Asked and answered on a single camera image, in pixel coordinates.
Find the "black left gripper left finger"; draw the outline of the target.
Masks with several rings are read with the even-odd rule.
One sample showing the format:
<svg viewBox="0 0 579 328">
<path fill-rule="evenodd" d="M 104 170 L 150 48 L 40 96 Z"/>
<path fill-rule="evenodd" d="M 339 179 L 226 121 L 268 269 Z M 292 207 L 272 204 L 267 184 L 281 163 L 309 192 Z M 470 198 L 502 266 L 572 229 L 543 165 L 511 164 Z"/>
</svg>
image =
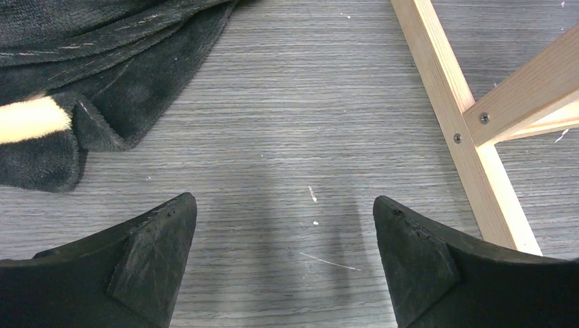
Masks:
<svg viewBox="0 0 579 328">
<path fill-rule="evenodd" d="M 2 327 L 168 327 L 196 228 L 191 193 L 28 260 L 1 261 Z"/>
</svg>

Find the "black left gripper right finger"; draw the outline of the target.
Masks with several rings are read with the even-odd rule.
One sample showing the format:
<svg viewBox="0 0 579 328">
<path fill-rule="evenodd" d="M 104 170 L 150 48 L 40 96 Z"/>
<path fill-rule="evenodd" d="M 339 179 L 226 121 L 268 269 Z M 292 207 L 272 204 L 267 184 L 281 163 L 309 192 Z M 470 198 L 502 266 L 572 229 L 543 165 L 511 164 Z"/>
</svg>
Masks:
<svg viewBox="0 0 579 328">
<path fill-rule="evenodd" d="M 399 327 L 577 327 L 578 261 L 498 246 L 379 196 L 378 249 Z"/>
</svg>

